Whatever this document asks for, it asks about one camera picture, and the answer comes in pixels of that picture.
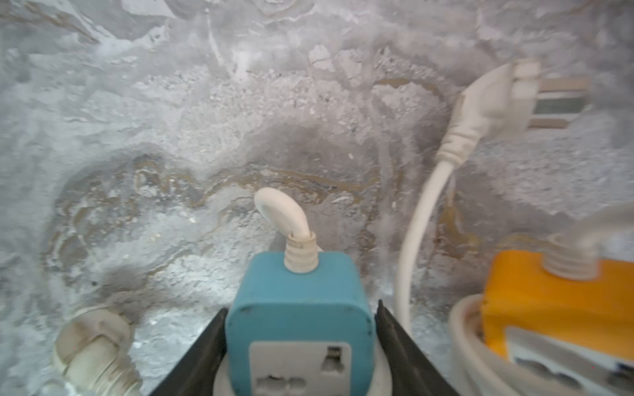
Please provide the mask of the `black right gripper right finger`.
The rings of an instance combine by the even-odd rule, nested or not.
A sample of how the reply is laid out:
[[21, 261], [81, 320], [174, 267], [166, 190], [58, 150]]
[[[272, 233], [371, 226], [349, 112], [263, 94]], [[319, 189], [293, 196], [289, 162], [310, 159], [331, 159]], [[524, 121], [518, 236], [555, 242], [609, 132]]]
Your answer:
[[411, 396], [458, 396], [413, 339], [386, 308], [378, 302], [376, 334], [391, 371], [392, 394]]

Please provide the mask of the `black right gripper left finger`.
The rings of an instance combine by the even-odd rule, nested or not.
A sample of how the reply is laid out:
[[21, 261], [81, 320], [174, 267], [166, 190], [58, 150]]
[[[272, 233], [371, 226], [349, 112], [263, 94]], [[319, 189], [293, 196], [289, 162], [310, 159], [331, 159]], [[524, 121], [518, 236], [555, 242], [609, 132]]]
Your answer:
[[213, 385], [226, 355], [225, 322], [229, 313], [222, 308], [199, 338], [151, 396], [213, 395]]

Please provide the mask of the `blue power strip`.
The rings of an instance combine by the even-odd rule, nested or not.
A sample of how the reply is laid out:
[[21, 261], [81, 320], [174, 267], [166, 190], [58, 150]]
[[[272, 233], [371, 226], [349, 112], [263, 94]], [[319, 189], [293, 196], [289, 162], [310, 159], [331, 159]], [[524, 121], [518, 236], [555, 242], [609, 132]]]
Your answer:
[[237, 395], [365, 395], [376, 329], [358, 269], [322, 252], [294, 273], [283, 252], [256, 255], [226, 318], [229, 379]]

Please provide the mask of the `orange power strip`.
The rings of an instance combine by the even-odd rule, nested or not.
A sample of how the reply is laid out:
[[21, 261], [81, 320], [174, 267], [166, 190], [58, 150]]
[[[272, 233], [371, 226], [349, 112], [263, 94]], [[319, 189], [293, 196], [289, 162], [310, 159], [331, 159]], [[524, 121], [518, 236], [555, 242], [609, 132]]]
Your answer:
[[633, 265], [602, 260], [594, 280], [556, 277], [536, 252], [493, 260], [480, 306], [485, 345], [587, 395], [633, 393]]

